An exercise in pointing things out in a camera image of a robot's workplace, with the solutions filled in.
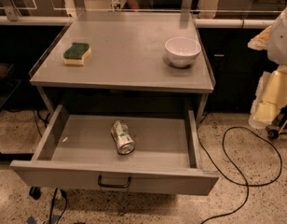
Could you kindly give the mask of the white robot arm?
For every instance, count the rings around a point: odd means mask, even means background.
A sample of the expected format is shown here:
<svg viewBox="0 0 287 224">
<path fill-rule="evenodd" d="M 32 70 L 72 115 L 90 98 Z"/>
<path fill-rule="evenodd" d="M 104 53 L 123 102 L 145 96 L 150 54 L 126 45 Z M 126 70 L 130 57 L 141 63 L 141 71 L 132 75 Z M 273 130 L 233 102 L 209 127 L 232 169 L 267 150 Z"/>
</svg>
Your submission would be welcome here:
<svg viewBox="0 0 287 224">
<path fill-rule="evenodd" d="M 287 106 L 287 7 L 272 25 L 250 40 L 248 47 L 265 49 L 268 59 L 278 65 L 260 77 L 250 111 L 249 125 L 265 129 Z"/>
</svg>

